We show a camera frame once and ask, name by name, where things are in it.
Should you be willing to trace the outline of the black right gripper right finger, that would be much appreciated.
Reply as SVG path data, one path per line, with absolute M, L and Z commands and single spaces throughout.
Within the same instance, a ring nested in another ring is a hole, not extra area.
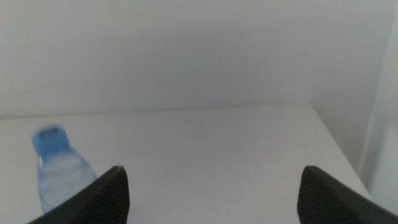
M 306 166 L 302 172 L 297 213 L 304 224 L 397 224 L 397 215 L 317 166 Z

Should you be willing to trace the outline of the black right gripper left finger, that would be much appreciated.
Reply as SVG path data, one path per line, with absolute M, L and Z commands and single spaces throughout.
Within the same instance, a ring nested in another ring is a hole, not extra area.
M 123 166 L 114 166 L 55 209 L 29 224 L 126 224 L 129 185 Z

